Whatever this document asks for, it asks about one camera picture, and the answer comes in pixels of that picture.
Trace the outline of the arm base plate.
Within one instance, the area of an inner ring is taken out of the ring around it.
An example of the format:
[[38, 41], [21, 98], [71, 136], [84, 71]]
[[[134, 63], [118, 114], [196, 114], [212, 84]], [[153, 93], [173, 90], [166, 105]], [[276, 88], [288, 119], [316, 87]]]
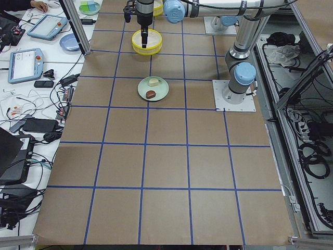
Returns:
[[206, 35], [236, 36], [237, 16], [204, 17]]
[[229, 80], [213, 80], [213, 93], [216, 111], [256, 112], [254, 97], [249, 86], [246, 93], [235, 94], [230, 91]]

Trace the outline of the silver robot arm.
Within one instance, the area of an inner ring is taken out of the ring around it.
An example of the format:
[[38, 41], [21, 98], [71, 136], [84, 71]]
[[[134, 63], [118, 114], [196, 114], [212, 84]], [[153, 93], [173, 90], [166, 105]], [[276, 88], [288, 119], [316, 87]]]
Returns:
[[243, 98], [254, 82], [256, 71], [247, 59], [268, 17], [287, 1], [163, 1], [163, 12], [170, 23], [184, 18], [241, 17], [233, 46], [226, 55], [230, 81], [223, 91], [228, 100]]

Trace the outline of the person hand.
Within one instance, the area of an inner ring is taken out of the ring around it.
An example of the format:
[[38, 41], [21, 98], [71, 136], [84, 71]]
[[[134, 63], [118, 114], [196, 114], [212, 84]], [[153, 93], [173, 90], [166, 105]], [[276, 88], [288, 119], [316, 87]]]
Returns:
[[43, 1], [30, 1], [32, 8], [36, 8], [44, 13], [48, 12], [48, 5]]

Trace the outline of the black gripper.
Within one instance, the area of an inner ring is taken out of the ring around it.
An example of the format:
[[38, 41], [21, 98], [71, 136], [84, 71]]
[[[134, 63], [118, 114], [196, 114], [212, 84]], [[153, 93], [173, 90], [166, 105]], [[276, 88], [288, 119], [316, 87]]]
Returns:
[[137, 22], [141, 25], [142, 48], [147, 47], [148, 43], [148, 27], [153, 21], [154, 1], [137, 0], [127, 1], [123, 9], [124, 19], [126, 23], [131, 21], [131, 16], [137, 16]]

